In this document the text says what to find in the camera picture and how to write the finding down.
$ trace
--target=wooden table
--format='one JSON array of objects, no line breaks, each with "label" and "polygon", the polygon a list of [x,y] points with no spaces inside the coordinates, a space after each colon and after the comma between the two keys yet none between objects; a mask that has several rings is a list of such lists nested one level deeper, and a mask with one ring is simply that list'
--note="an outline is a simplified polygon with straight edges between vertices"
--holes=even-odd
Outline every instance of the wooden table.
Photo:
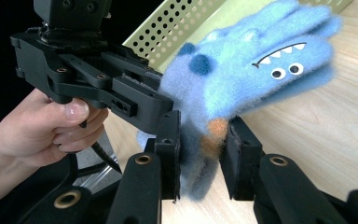
[{"label": "wooden table", "polygon": [[[341,200],[358,189],[358,0],[332,39],[337,76],[328,85],[243,117],[267,153],[294,160],[320,190]],[[141,149],[136,129],[111,114],[105,129],[122,168]],[[162,223],[256,223],[252,202],[228,198],[222,173],[201,203],[162,204]]]}]

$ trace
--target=toy eye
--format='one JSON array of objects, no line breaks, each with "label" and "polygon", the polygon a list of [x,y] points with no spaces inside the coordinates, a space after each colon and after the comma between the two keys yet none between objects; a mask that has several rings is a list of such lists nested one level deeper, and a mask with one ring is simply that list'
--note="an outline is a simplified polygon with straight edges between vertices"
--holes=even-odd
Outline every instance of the toy eye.
[{"label": "toy eye", "polygon": [[281,68],[275,68],[274,70],[272,70],[271,75],[275,79],[282,79],[286,76],[286,71]]},{"label": "toy eye", "polygon": [[300,75],[304,72],[304,66],[301,63],[292,63],[289,66],[289,71],[293,75]]}]

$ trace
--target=blue stuffed toy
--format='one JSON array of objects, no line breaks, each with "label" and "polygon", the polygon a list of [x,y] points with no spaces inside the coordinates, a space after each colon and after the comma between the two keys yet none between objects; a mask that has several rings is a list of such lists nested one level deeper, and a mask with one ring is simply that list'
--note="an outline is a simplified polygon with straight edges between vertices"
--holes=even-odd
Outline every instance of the blue stuffed toy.
[{"label": "blue stuffed toy", "polygon": [[[158,89],[181,111],[181,195],[207,193],[228,121],[326,84],[333,76],[327,39],[341,19],[329,7],[277,0],[236,24],[185,43]],[[143,146],[150,135],[139,132]]]}]

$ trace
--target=white tooth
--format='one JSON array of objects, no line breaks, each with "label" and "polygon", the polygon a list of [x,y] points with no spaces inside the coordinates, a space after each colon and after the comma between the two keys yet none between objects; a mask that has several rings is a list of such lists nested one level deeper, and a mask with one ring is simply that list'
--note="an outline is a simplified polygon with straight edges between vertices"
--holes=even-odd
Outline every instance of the white tooth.
[{"label": "white tooth", "polygon": [[291,53],[292,52],[292,47],[287,47],[286,49],[282,49],[283,52],[286,53]]},{"label": "white tooth", "polygon": [[276,51],[275,53],[271,54],[271,57],[281,58],[281,52],[280,52],[280,51]]},{"label": "white tooth", "polygon": [[269,59],[269,57],[263,59],[263,61],[261,61],[260,63],[263,63],[263,64],[270,64],[271,63],[271,60]]},{"label": "white tooth", "polygon": [[303,49],[304,46],[305,46],[305,44],[297,44],[297,45],[295,45],[295,48],[296,49]]}]

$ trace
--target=blue plush monster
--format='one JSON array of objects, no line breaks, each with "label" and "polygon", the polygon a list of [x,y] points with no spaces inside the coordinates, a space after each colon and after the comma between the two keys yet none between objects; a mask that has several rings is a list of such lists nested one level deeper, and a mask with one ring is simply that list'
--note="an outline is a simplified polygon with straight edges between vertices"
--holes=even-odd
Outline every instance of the blue plush monster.
[{"label": "blue plush monster", "polygon": [[277,0],[182,46],[158,90],[182,113],[181,195],[200,200],[208,191],[230,119],[332,78],[327,39],[340,24],[329,7]]}]

